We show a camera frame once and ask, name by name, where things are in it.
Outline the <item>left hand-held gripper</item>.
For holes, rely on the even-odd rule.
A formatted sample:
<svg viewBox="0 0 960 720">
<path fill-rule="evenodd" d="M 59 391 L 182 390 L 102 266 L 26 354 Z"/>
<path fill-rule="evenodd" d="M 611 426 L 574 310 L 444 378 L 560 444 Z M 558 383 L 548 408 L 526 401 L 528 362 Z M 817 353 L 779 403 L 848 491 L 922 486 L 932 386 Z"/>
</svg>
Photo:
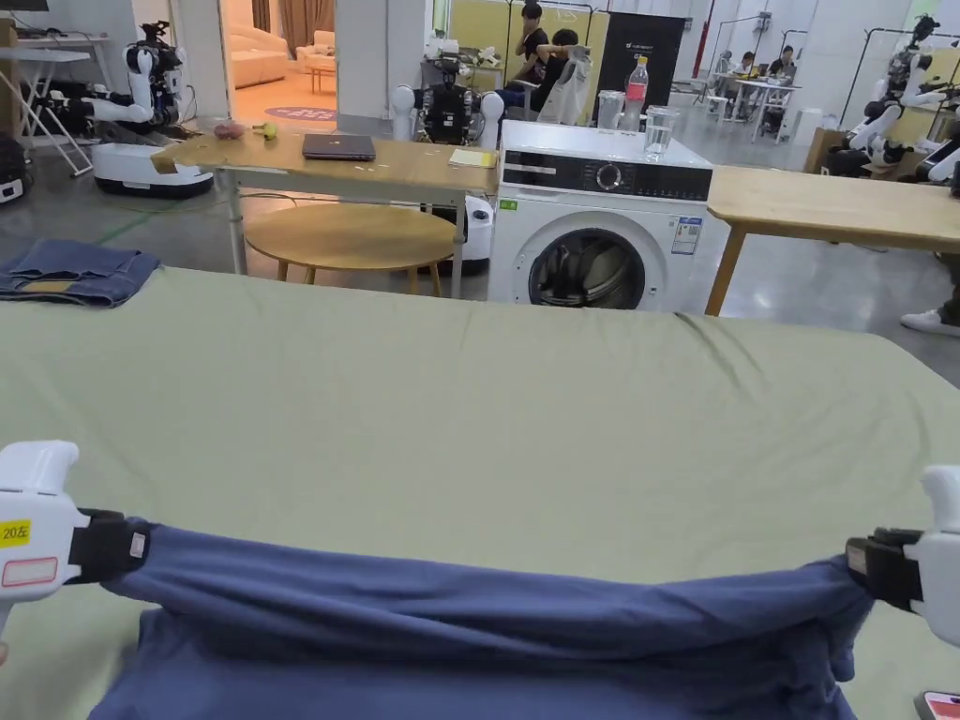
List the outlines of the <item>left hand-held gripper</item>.
<svg viewBox="0 0 960 720">
<path fill-rule="evenodd" d="M 69 584 L 111 581 L 141 569 L 155 524 L 80 509 L 65 486 L 79 449 L 65 441 L 15 442 L 1 451 L 1 623 L 17 604 Z"/>
</svg>

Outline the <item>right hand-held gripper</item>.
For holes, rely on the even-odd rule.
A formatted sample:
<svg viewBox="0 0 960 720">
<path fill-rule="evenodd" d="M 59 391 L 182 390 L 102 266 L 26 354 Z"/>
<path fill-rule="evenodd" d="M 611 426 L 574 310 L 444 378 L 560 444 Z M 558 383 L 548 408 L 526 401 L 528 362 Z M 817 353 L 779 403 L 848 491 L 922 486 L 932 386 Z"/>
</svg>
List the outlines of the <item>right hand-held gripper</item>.
<svg viewBox="0 0 960 720">
<path fill-rule="evenodd" d="M 852 581 L 888 605 L 923 618 L 959 645 L 959 468 L 933 466 L 921 478 L 933 511 L 925 531 L 877 528 L 845 544 Z"/>
</svg>

